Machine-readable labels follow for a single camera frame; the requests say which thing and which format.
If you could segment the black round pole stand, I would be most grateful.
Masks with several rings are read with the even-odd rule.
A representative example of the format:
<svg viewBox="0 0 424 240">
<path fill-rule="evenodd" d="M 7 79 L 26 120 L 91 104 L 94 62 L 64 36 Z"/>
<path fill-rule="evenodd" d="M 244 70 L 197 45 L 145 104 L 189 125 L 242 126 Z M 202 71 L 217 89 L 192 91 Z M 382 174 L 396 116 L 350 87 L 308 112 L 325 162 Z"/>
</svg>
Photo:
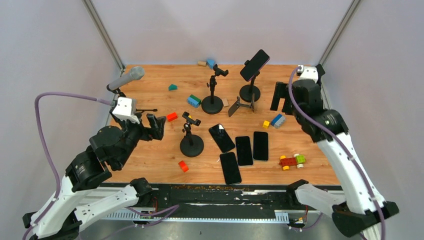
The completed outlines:
<svg viewBox="0 0 424 240">
<path fill-rule="evenodd" d="M 244 85 L 241 89 L 240 89 L 240 97 L 246 101 L 246 102 L 250 102 L 252 99 L 252 94 L 255 93 L 260 93 L 260 90 L 255 86 L 255 80 L 256 77 L 258 77 L 260 74 L 260 71 L 258 71 L 256 73 L 256 75 L 251 79 L 251 81 L 247 81 L 249 82 L 248 85 Z"/>
</svg>

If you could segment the black ball-joint phone stand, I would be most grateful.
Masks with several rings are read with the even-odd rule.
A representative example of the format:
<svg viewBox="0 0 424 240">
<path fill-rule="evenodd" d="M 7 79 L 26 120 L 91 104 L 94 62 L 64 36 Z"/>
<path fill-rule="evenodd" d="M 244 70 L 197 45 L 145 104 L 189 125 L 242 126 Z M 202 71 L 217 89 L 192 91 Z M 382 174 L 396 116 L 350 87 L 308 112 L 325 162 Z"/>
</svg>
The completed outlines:
<svg viewBox="0 0 424 240">
<path fill-rule="evenodd" d="M 193 120 L 187 111 L 182 114 L 182 117 L 186 120 L 186 122 L 184 123 L 182 129 L 182 132 L 185 133 L 185 136 L 180 142 L 180 151 L 186 157 L 194 158 L 199 156 L 204 150 L 203 139 L 200 136 L 192 133 L 192 126 L 198 127 L 201 124 L 201 120 Z"/>
</svg>

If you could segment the purple-edged phone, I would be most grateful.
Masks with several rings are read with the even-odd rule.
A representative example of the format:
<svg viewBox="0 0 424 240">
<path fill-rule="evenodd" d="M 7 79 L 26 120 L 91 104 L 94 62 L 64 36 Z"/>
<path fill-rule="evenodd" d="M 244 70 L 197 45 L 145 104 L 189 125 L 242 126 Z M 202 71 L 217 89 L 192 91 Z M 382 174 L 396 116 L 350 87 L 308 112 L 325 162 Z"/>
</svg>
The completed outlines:
<svg viewBox="0 0 424 240">
<path fill-rule="evenodd" d="M 270 56 L 260 49 L 250 60 L 246 61 L 240 71 L 241 77 L 249 82 L 270 60 Z"/>
</svg>

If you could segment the black desk phone stand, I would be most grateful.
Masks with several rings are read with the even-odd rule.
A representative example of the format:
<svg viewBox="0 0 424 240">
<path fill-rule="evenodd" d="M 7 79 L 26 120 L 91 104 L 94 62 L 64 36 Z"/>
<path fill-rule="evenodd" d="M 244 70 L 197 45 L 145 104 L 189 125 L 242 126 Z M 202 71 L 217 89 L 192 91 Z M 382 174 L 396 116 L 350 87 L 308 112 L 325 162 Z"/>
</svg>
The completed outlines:
<svg viewBox="0 0 424 240">
<path fill-rule="evenodd" d="M 318 78 L 320 79 L 323 75 L 325 75 L 326 74 L 326 72 L 325 72 L 325 70 L 324 70 L 324 67 L 322 66 L 322 64 L 317 64 L 316 66 L 315 66 L 315 68 L 316 68 L 316 71 L 317 71 L 317 74 L 318 74 Z"/>
</svg>

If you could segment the black stand of phone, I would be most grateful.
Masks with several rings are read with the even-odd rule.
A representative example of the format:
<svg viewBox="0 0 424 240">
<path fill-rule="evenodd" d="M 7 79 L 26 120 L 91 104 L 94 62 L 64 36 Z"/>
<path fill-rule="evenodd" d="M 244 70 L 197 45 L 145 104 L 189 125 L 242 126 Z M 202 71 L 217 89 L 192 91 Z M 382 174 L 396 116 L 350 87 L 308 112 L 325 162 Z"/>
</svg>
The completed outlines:
<svg viewBox="0 0 424 240">
<path fill-rule="evenodd" d="M 219 113 L 224 106 L 222 99 L 215 95 L 215 87 L 217 85 L 216 77 L 226 77 L 229 74 L 228 70 L 222 70 L 217 64 L 215 64 L 212 69 L 214 70 L 214 75 L 210 77 L 209 82 L 206 84 L 210 90 L 210 95 L 206 96 L 201 101 L 202 110 L 209 115 Z"/>
</svg>

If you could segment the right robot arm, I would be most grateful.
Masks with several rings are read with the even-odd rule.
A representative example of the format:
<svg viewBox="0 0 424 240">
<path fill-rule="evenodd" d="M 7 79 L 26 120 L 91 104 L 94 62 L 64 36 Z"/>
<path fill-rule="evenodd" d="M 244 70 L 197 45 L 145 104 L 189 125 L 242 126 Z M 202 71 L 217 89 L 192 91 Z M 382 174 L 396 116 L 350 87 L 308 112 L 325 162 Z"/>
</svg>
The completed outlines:
<svg viewBox="0 0 424 240">
<path fill-rule="evenodd" d="M 384 227 L 386 219 L 400 212 L 399 207 L 386 200 L 368 177 L 343 117 L 323 107 L 321 86 L 312 79 L 276 82 L 270 110 L 277 110 L 280 99 L 285 100 L 281 111 L 294 116 L 324 153 L 344 192 L 344 196 L 334 195 L 300 179 L 287 186 L 286 204 L 292 209 L 306 205 L 331 217 L 348 238 L 377 224 Z"/>
</svg>

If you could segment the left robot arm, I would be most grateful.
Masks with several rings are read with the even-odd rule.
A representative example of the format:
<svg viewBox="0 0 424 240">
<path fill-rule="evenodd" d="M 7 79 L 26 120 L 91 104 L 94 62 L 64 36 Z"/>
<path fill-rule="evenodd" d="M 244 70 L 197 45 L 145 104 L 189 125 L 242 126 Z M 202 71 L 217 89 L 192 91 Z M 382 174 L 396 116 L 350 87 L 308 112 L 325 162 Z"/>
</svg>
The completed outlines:
<svg viewBox="0 0 424 240">
<path fill-rule="evenodd" d="M 153 189 L 142 177 L 96 202 L 81 205 L 88 194 L 122 170 L 140 140 L 162 140 L 165 116 L 146 115 L 150 126 L 118 120 L 120 127 L 105 126 L 90 138 L 90 145 L 65 170 L 60 189 L 37 212 L 26 213 L 23 223 L 32 240 L 74 240 L 81 231 L 117 210 L 139 204 L 149 206 Z"/>
</svg>

